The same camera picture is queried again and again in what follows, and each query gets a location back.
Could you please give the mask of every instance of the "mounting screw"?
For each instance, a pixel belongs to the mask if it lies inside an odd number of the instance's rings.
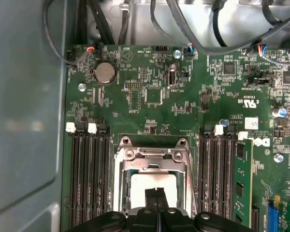
[[[279,154],[279,153],[277,153],[276,155],[274,155],[274,161],[276,163],[280,163],[280,162],[284,161],[284,156]]]
[[[132,151],[132,150],[126,151],[126,157],[127,158],[132,158],[133,156],[134,156],[134,151]]]
[[[173,52],[173,56],[174,56],[175,59],[180,59],[182,57],[182,52],[179,51],[179,50],[175,50]]]
[[[208,220],[209,216],[207,214],[201,214],[201,218],[203,218],[204,220]]]
[[[168,213],[169,214],[174,214],[174,213],[176,213],[176,210],[175,209],[168,209]]]
[[[86,85],[84,83],[80,83],[78,85],[78,90],[84,92],[86,90]]]
[[[183,158],[183,155],[181,152],[178,151],[174,154],[174,158],[175,160],[181,160]]]

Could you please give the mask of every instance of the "capacitor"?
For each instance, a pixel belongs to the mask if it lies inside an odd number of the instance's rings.
[[[112,64],[103,62],[98,64],[94,75],[97,81],[102,85],[109,85],[116,80],[116,71]]]
[[[227,119],[221,119],[219,121],[219,124],[222,125],[223,127],[227,127],[228,125],[230,125],[230,121]]]
[[[285,108],[276,108],[273,110],[272,115],[274,117],[286,117],[287,110]]]

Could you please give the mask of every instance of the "integrated circuit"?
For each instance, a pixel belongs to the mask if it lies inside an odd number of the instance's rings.
[[[283,72],[282,83],[290,85],[290,71]]]
[[[224,62],[223,63],[223,74],[224,75],[235,75],[235,63]]]

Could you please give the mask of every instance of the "white label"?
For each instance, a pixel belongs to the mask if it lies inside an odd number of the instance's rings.
[[[259,100],[255,101],[255,100],[244,99],[245,108],[256,109],[257,104],[259,104]]]
[[[245,130],[257,130],[259,119],[257,117],[245,117]]]

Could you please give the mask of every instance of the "cable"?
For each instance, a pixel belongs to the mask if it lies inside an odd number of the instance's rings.
[[[272,59],[266,57],[265,56],[265,51],[266,51],[267,47],[268,47],[268,45],[265,45],[265,46],[258,45],[258,53],[259,53],[259,56],[262,59],[264,59],[264,60],[266,60],[266,61],[268,61],[270,63],[276,64],[276,65],[287,65],[287,66],[290,66],[290,62],[279,62],[279,61],[275,61],[275,60],[272,60]]]
[[[111,34],[111,32],[107,32],[107,28],[109,29],[108,23],[105,19],[105,16],[103,14],[103,12],[101,14],[99,14],[99,11],[101,10],[100,5],[98,4],[98,9],[96,8],[94,2],[96,0],[88,0],[88,6],[91,10],[91,13],[93,15],[93,18],[97,24],[97,29],[99,31],[99,34],[101,36],[101,40],[104,44],[115,44],[113,36]]]
[[[125,0],[125,3],[130,4],[130,0]],[[118,44],[125,44],[127,32],[129,27],[129,11],[122,12],[121,30],[118,38]]]
[[[213,12],[213,31],[214,31],[214,35],[216,37],[216,40],[218,41],[219,45],[221,47],[227,47],[226,43],[223,41],[220,31],[219,31],[219,27],[218,27],[218,16],[219,16],[219,11],[220,10],[215,10]]]
[[[177,43],[177,41],[172,37],[170,36],[168,33],[166,33],[162,28],[161,26],[159,25],[159,23],[157,22],[156,20],[156,17],[155,17],[155,9],[156,9],[156,0],[151,0],[150,1],[150,19],[151,19],[151,22],[152,24],[154,25],[154,28],[164,37],[168,38],[169,40]]]
[[[101,21],[101,24],[103,25],[103,30],[106,33],[106,36],[108,37],[109,44],[115,44],[114,38],[112,36],[111,29],[108,25],[108,22],[105,18],[105,15],[101,9],[100,4],[98,3],[97,0],[89,0],[89,2],[93,5],[94,9],[96,10],[96,13],[98,15],[99,20]]]
[[[272,26],[282,23],[282,21],[276,18],[271,12],[269,0],[262,0],[262,13],[266,21],[268,21]],[[286,26],[283,30],[290,33],[290,26]]]
[[[204,48],[202,44],[199,42],[199,40],[195,37],[193,32],[191,31],[182,11],[180,10],[178,3],[176,0],[167,0],[167,3],[170,7],[170,10],[172,12],[172,15],[180,28],[180,30],[183,32],[183,34],[193,43],[193,46],[201,53],[206,55],[225,55],[231,52],[234,52],[238,49],[250,47],[254,44],[260,43],[262,40],[265,40],[278,31],[282,30],[284,27],[286,27],[290,23],[290,17],[285,20],[283,23],[277,25],[275,28],[270,29],[269,31],[263,33],[262,35],[255,37],[249,41],[240,43],[238,45],[230,46],[230,47],[218,47],[218,48]]]
[[[52,36],[50,34],[50,31],[49,31],[49,26],[48,26],[48,9],[49,9],[49,6],[54,2],[55,0],[49,0],[44,9],[43,9],[43,27],[44,27],[44,31],[45,31],[45,34],[46,34],[46,37],[47,37],[47,40],[52,48],[52,50],[54,51],[54,53],[56,54],[56,56],[61,59],[63,62],[65,62],[66,64],[69,64],[69,65],[72,65],[72,66],[77,66],[79,62],[81,62],[82,60],[84,60],[88,54],[87,51],[85,51],[83,54],[81,54],[81,56],[76,60],[76,61],[70,61],[70,60],[67,60],[66,58],[64,58],[60,52],[57,50],[55,44],[54,44],[54,41],[52,39]]]

